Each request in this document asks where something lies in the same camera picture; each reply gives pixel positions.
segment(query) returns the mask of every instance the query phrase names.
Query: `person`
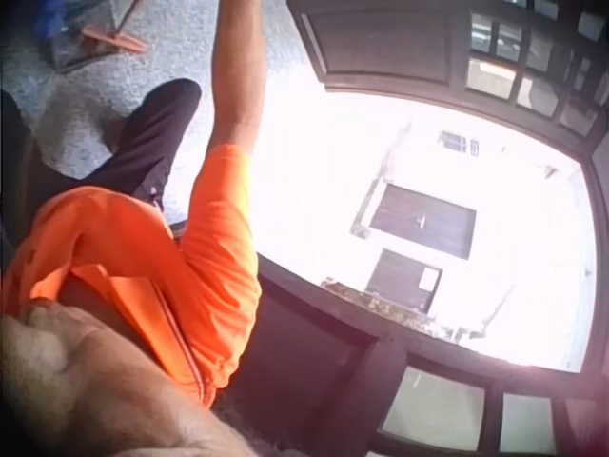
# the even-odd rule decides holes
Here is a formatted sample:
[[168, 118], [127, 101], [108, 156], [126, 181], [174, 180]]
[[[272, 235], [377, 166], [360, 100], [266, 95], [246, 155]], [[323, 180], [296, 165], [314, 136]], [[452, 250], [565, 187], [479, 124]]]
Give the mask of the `person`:
[[23, 182], [9, 181], [28, 141], [3, 92], [3, 221], [18, 246], [3, 271], [4, 402], [45, 449], [251, 454], [209, 408], [237, 369], [261, 294], [248, 224], [265, 98], [261, 8], [260, 0], [220, 0], [213, 130], [179, 243], [162, 198], [199, 104], [196, 83], [174, 80], [149, 93], [113, 156], [85, 179], [42, 176], [36, 165], [17, 206], [26, 208], [24, 239], [7, 202], [23, 195]]

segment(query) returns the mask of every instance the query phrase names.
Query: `dark window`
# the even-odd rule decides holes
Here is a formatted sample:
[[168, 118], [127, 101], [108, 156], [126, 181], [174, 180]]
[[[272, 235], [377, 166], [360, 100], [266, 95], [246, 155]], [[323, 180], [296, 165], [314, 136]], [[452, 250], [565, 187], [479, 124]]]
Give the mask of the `dark window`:
[[468, 259], [476, 212], [429, 195], [387, 185], [370, 227]]
[[478, 140], [472, 138], [469, 142], [469, 151], [473, 157], [478, 157], [480, 155], [480, 145], [478, 144]]
[[444, 144], [444, 147], [447, 149], [452, 149], [456, 152], [467, 151], [467, 140], [462, 136], [456, 135], [455, 133], [443, 131], [440, 134], [439, 141]]

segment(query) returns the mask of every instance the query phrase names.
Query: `glass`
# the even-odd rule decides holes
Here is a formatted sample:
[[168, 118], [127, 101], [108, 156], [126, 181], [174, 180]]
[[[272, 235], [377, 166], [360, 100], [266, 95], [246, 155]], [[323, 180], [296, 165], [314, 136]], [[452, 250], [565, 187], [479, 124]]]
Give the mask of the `glass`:
[[517, 101], [522, 107], [552, 117], [554, 109], [559, 103], [559, 97], [555, 94], [551, 84], [540, 79], [523, 78]]
[[517, 7], [526, 8], [526, 0], [503, 0], [503, 2], [516, 5]]
[[535, 0], [535, 12], [556, 21], [559, 17], [559, 5], [557, 0]]
[[490, 18], [472, 14], [472, 50], [489, 52], [491, 50], [491, 29], [493, 22]]
[[560, 123], [581, 136], [587, 136], [599, 113], [579, 98], [571, 98], [560, 116]]
[[549, 398], [503, 395], [500, 452], [556, 454]]
[[516, 73], [512, 70], [482, 60], [469, 59], [467, 87], [470, 89], [507, 99], [515, 78]]
[[551, 52], [552, 40], [538, 33], [533, 33], [531, 35], [531, 47], [526, 58], [526, 66], [529, 69], [547, 72]]
[[476, 450], [484, 390], [408, 367], [383, 430], [431, 446]]
[[518, 62], [518, 56], [521, 52], [521, 40], [522, 28], [500, 24], [497, 55]]
[[587, 57], [583, 57], [581, 59], [580, 67], [578, 68], [578, 74], [575, 77], [575, 82], [573, 84], [573, 89], [577, 92], [580, 92], [583, 89], [583, 83], [586, 80], [586, 74], [590, 69], [590, 59]]
[[597, 87], [597, 92], [594, 95], [594, 103], [603, 107], [609, 98], [609, 73], [602, 75]]
[[606, 23], [604, 17], [583, 12], [578, 23], [578, 32], [592, 41], [599, 41]]

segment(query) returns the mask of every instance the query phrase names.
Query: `broom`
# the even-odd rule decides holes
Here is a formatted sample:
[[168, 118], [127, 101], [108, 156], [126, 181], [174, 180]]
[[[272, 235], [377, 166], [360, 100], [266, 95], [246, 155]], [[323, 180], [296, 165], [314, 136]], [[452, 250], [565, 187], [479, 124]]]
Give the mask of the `broom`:
[[125, 16], [123, 16], [123, 20], [115, 30], [106, 31], [99, 27], [88, 25], [83, 27], [81, 33], [91, 40], [108, 43], [109, 45], [119, 48], [120, 50], [126, 50], [135, 53], [146, 52], [146, 43], [123, 33], [123, 29], [125, 28], [125, 25], [127, 24], [130, 16], [133, 14], [135, 9], [141, 2], [142, 0], [133, 0], [131, 5], [129, 5], [129, 8], [127, 9], [127, 12], [125, 13]]

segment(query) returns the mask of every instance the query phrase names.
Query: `leg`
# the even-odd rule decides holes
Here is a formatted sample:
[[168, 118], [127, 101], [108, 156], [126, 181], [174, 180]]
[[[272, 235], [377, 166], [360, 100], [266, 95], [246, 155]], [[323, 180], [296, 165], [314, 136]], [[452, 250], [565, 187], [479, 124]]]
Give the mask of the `leg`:
[[161, 205], [167, 178], [201, 99], [193, 81], [169, 81], [149, 93], [128, 118], [116, 153], [81, 184]]
[[76, 186], [42, 161], [38, 144], [12, 97], [2, 93], [2, 224], [18, 246], [27, 236], [36, 211], [58, 193]]

